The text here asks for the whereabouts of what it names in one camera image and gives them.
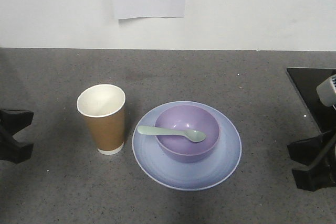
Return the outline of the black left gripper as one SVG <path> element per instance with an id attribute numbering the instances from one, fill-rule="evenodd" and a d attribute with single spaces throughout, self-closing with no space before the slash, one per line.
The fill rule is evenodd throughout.
<path id="1" fill-rule="evenodd" d="M 14 135 L 31 125 L 34 113 L 28 110 L 1 109 L 1 160 L 19 164 L 31 158 L 33 143 L 18 142 Z"/>

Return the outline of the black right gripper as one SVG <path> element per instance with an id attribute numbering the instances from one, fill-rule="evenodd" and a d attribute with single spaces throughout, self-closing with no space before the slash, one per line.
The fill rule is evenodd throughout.
<path id="1" fill-rule="evenodd" d="M 301 164 L 292 169 L 297 188 L 316 191 L 335 187 L 335 131 L 287 145 L 290 159 Z"/>

